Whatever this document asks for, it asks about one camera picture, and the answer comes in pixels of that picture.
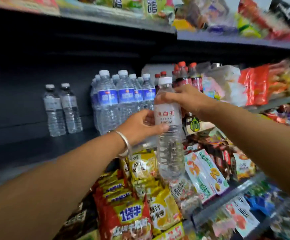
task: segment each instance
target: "white label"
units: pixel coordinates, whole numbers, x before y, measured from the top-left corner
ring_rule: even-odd
[[[179,104],[157,104],[154,106],[155,124],[180,125],[182,117]]]
[[[44,98],[45,110],[62,109],[60,98]]]
[[[77,107],[76,97],[75,96],[63,96],[62,97],[62,106],[63,106],[63,108]]]

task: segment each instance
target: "plastic water bottle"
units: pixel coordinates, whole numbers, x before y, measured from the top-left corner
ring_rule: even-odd
[[[98,96],[97,96],[97,85],[100,81],[99,74],[95,75],[95,78],[93,78],[92,82],[92,89],[91,89],[91,100],[92,100],[92,108],[93,108],[93,117],[94,117],[94,125],[95,128],[100,131],[100,114],[101,114],[101,107],[98,102]]]
[[[49,134],[53,137],[65,135],[65,121],[60,97],[55,92],[54,84],[46,84],[45,88],[46,92],[44,93],[43,100],[47,114]]]
[[[118,74],[112,75],[112,80],[114,82],[114,85],[116,86],[119,81],[119,75]]]
[[[144,83],[144,79],[143,79],[143,77],[142,77],[142,76],[139,76],[139,77],[137,78],[137,80],[138,80],[139,84],[142,86],[143,83]]]
[[[162,77],[158,81],[159,91],[175,92],[172,78]],[[158,136],[157,162],[160,175],[164,179],[175,179],[185,173],[182,144],[182,120],[179,104],[157,104],[154,110],[155,124],[168,124],[169,130]]]
[[[136,74],[130,74],[128,76],[131,79],[131,83],[134,86],[134,99],[135,99],[135,111],[141,111],[144,108],[143,103],[143,89],[136,79]]]
[[[61,84],[61,102],[65,113],[65,120],[68,133],[77,133],[83,130],[79,108],[77,107],[76,96],[70,89],[70,84]]]
[[[117,91],[110,79],[110,72],[100,71],[101,80],[97,85],[98,102],[101,108],[99,127],[101,135],[120,125]]]
[[[119,111],[122,123],[135,113],[134,87],[128,77],[127,70],[119,71],[119,82],[116,86],[119,97]]]
[[[154,110],[154,98],[155,98],[155,87],[150,82],[150,75],[143,74],[143,100],[144,100],[144,108]]]

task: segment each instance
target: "blue label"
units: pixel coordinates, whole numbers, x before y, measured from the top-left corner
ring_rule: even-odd
[[[118,90],[119,93],[119,103],[132,103],[134,102],[134,89],[124,88]]]
[[[93,94],[93,97],[92,97],[92,103],[94,105],[97,105],[98,104],[98,96],[97,96],[97,93],[94,93]]]
[[[100,105],[113,105],[119,103],[117,100],[117,91],[114,89],[98,91],[97,96]]]
[[[143,101],[143,90],[142,89],[135,89],[134,90],[134,98],[136,102]]]
[[[143,89],[143,99],[146,100],[153,100],[155,98],[155,88],[150,89]]]

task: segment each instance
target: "red bottle cap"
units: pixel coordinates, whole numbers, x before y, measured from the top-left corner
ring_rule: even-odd
[[[185,61],[180,61],[180,62],[178,63],[178,66],[186,66],[186,62],[185,62]]]
[[[193,63],[191,63],[188,67],[189,68],[193,68],[193,67],[195,67],[197,65],[197,63],[196,62],[193,62]]]

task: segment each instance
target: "bracelet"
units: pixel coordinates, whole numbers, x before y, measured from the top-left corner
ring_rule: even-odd
[[[121,136],[121,138],[123,139],[123,141],[125,142],[126,146],[127,146],[127,150],[124,153],[119,154],[119,157],[125,158],[125,157],[129,156],[129,154],[131,153],[132,149],[131,149],[131,145],[129,144],[127,138],[119,131],[109,130],[108,132],[116,132],[116,133],[118,133]]]

